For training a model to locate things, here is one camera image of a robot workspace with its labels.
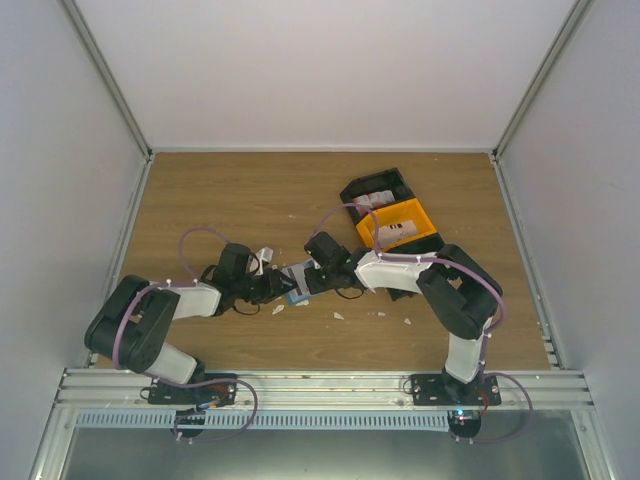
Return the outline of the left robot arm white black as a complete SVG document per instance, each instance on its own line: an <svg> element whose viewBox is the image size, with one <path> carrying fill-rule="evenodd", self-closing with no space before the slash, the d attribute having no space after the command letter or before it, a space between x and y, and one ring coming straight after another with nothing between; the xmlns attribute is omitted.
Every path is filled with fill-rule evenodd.
<svg viewBox="0 0 640 480"><path fill-rule="evenodd" d="M296 289L293 278L268 266L270 253L229 243L218 262L189 283L124 277L86 330L85 347L117 369L168 381L185 404L198 402L206 380L196 373L195 357L167 342L169 329L179 319L220 316L239 300L260 307Z"/></svg>

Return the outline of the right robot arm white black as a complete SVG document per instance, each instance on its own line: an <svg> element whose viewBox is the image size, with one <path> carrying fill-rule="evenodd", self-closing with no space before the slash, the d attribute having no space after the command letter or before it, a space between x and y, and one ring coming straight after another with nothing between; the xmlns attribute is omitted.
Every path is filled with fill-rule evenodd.
<svg viewBox="0 0 640 480"><path fill-rule="evenodd" d="M449 333L441 390L464 405L480 396L490 334L506 316L501 287L464 250L446 244L437 252L395 254L347 250L321 231L304 246L314 261L304 271L311 294L378 288L424 297Z"/></svg>

